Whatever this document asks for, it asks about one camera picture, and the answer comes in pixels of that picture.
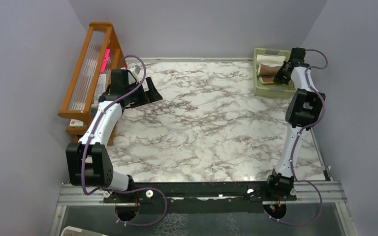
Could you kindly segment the white cream towel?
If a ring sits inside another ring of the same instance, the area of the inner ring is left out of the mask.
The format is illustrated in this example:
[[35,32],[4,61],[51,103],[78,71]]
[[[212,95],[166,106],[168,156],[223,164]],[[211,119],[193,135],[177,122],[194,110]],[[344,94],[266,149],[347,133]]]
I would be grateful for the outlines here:
[[263,64],[270,67],[281,66],[285,62],[285,56],[270,56],[270,55],[256,55],[258,64]]

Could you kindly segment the yellow brown towel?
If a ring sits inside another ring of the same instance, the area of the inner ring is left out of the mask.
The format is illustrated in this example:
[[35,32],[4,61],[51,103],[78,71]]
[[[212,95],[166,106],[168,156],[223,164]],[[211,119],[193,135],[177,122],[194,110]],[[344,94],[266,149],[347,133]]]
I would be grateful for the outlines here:
[[274,77],[280,70],[281,66],[268,66],[259,64],[257,67],[257,76],[261,84],[275,84]]

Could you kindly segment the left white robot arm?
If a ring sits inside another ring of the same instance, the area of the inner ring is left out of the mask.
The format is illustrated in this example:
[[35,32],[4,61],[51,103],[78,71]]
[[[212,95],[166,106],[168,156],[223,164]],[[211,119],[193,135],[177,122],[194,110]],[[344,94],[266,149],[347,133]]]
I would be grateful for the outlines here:
[[114,171],[107,146],[125,109],[162,100],[151,77],[142,81],[128,69],[111,72],[111,83],[98,98],[95,117],[85,134],[66,147],[70,183],[74,186],[116,190],[123,202],[134,198],[132,177]]

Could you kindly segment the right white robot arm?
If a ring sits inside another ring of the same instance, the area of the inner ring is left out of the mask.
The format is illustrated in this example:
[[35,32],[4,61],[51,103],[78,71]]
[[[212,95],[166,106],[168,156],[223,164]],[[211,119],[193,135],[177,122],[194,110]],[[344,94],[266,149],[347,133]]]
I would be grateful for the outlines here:
[[311,79],[311,67],[305,62],[306,49],[292,48],[273,81],[277,84],[293,82],[296,92],[288,106],[285,121],[288,129],[282,155],[267,178],[265,196],[270,200],[292,195],[297,181],[295,167],[300,149],[311,127],[320,120],[325,94],[320,93]]

